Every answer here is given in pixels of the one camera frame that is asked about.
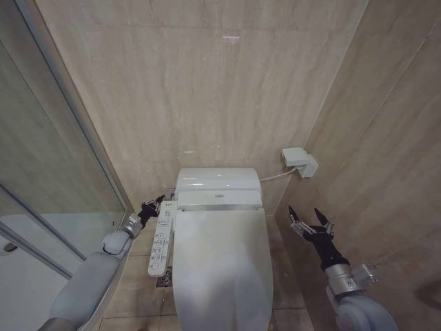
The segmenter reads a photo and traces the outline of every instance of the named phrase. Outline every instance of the toilet tank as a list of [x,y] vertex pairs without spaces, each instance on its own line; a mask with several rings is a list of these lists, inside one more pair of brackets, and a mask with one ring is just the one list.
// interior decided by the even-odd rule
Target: toilet tank
[[260,182],[253,168],[183,168],[175,199],[178,209],[185,210],[262,208]]

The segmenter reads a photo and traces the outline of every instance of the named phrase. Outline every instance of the toilet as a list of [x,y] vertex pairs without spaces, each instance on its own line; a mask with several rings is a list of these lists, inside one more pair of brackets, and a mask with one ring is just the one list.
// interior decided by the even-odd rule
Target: toilet
[[273,274],[253,168],[184,168],[175,196],[173,294],[182,331],[267,331]]

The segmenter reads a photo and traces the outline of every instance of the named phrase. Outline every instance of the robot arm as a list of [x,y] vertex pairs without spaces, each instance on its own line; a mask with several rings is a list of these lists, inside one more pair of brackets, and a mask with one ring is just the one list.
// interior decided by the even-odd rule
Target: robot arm
[[89,321],[109,288],[121,259],[148,219],[159,215],[164,198],[161,196],[143,203],[139,214],[130,215],[119,230],[105,236],[101,251],[89,255],[58,293],[50,308],[50,317],[39,331],[76,331]]
[[332,243],[333,225],[326,216],[314,208],[322,226],[310,226],[298,218],[289,206],[291,227],[305,240],[313,243],[327,276],[326,293],[336,312],[340,331],[398,331],[393,317],[378,302],[366,297],[366,286],[378,281],[374,265],[362,264],[351,269]]

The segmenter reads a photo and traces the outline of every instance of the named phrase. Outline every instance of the toilet lid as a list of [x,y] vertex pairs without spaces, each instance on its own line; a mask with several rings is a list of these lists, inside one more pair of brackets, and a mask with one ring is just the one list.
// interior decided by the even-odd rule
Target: toilet lid
[[182,331],[266,331],[273,279],[265,213],[176,214],[173,293]]

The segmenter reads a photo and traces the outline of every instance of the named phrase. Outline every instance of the glass panel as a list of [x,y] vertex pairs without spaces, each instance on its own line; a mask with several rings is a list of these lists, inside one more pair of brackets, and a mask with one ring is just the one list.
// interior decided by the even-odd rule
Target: glass panel
[[80,266],[82,260],[77,255],[66,248],[54,235],[35,223],[32,217],[2,189],[0,189],[0,222],[70,274],[73,274]]
[[[25,211],[0,191],[0,222],[74,272],[80,260],[36,226]],[[36,330],[67,279],[0,235],[0,330]]]
[[6,23],[0,45],[0,181],[87,256],[119,225],[124,207],[22,18]]
[[67,279],[0,236],[0,330],[36,330]]

